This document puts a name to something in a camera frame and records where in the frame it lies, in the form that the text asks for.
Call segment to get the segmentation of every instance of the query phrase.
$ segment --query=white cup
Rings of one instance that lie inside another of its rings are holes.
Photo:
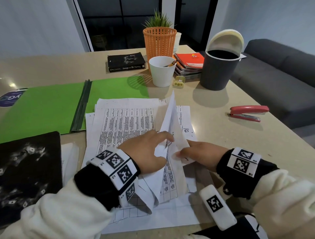
[[[176,33],[173,53],[177,52],[181,33]]]
[[[168,87],[173,80],[176,64],[171,67],[164,67],[175,61],[169,56],[156,56],[149,60],[153,84],[157,87]]]

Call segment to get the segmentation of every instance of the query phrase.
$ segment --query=dark gray trash bin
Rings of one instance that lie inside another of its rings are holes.
[[[224,89],[241,59],[243,47],[243,37],[235,30],[215,34],[206,49],[201,85],[209,90]]]

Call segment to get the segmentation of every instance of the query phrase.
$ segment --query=pencil sharpener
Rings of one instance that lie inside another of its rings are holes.
[[[176,76],[173,86],[184,87],[184,83],[185,83],[185,77]]]

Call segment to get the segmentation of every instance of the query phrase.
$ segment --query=white sweater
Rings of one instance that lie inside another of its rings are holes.
[[[315,238],[315,185],[276,170],[258,182],[250,203],[271,238]],[[73,179],[57,194],[44,195],[21,212],[3,238],[99,238],[112,214],[95,198],[83,195]]]

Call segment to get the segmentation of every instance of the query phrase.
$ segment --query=red stapler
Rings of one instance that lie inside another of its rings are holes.
[[[268,112],[269,108],[265,105],[242,105],[231,107],[230,111],[230,116],[233,118],[260,122],[259,117],[247,115],[244,113],[263,113]]]

